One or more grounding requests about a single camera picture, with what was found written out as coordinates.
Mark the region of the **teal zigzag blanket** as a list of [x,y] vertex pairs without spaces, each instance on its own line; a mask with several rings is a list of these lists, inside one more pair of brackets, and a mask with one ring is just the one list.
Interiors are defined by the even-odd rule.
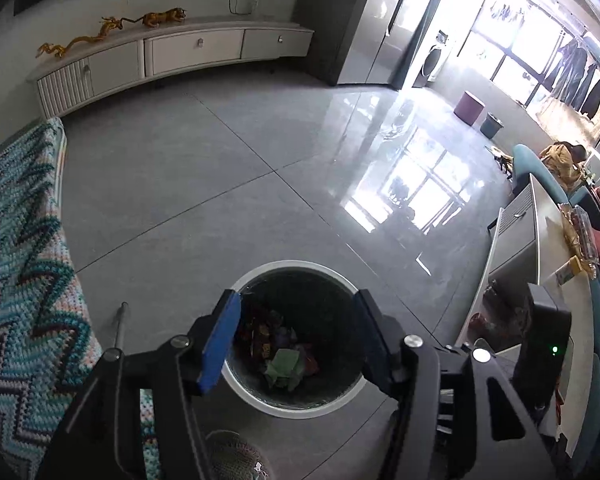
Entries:
[[155,479],[159,364],[95,337],[60,220],[64,125],[0,153],[0,459],[19,479]]

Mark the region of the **white tv cabinet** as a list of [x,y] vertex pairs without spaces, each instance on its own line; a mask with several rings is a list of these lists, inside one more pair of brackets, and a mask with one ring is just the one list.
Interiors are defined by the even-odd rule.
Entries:
[[193,70],[304,58],[311,29],[271,21],[192,21],[133,26],[108,41],[52,56],[30,73],[41,115],[62,117],[146,82]]

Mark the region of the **teal small bucket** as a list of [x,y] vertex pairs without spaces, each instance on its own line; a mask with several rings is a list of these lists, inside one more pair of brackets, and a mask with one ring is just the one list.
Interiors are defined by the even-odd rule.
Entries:
[[480,132],[488,139],[493,139],[494,136],[503,128],[503,123],[493,114],[486,114],[486,118],[480,126]]

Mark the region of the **golden tiger figurine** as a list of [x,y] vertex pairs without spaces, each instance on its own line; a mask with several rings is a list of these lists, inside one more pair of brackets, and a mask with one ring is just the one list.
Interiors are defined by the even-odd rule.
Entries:
[[157,28],[163,24],[181,23],[186,19],[186,11],[183,8],[172,8],[163,12],[149,12],[134,20],[145,27]]

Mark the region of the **white washing machine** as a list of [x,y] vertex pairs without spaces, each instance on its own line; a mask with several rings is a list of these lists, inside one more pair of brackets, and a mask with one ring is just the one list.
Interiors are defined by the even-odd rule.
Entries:
[[422,66],[414,80],[414,88],[424,88],[430,82],[434,82],[442,65],[448,56],[449,35],[443,30],[439,30],[436,36],[436,42],[431,46]]

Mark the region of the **white round trash bin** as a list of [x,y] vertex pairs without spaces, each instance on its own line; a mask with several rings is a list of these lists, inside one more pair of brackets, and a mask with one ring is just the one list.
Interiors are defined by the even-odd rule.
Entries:
[[[363,390],[352,339],[353,296],[340,273],[302,260],[262,264],[233,285],[242,314],[223,365],[223,378],[244,402],[277,418],[311,419],[336,412]],[[294,391],[272,388],[266,362],[278,349],[297,349],[306,372]]]

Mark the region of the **teal sofa chair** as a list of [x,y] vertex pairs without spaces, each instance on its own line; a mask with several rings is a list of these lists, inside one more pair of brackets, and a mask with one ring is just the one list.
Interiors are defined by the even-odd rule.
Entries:
[[[535,178],[555,204],[582,207],[590,219],[594,245],[600,258],[600,207],[586,186],[580,185],[573,192],[565,191],[541,159],[522,144],[514,146],[513,178],[515,193],[522,191],[530,179]],[[600,478],[600,265],[596,278],[590,281],[590,289],[594,330],[592,382],[584,426],[571,465],[576,477],[596,479]]]

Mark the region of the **green paper trash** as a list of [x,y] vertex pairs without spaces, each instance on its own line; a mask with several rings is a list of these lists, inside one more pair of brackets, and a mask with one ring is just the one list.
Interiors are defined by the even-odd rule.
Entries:
[[306,360],[297,349],[278,349],[266,362],[264,376],[272,388],[294,391],[306,372]]

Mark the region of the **purple stool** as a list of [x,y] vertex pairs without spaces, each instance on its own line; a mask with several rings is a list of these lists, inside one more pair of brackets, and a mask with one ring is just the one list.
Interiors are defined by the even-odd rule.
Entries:
[[454,107],[454,115],[468,126],[472,126],[484,110],[484,103],[469,91],[464,91]]

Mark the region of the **grey tall wardrobe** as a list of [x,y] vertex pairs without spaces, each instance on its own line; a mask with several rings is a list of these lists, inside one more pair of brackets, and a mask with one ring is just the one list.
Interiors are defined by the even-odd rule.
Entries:
[[340,84],[395,87],[411,34],[400,26],[419,16],[422,0],[296,0],[292,18],[313,30],[306,71]]

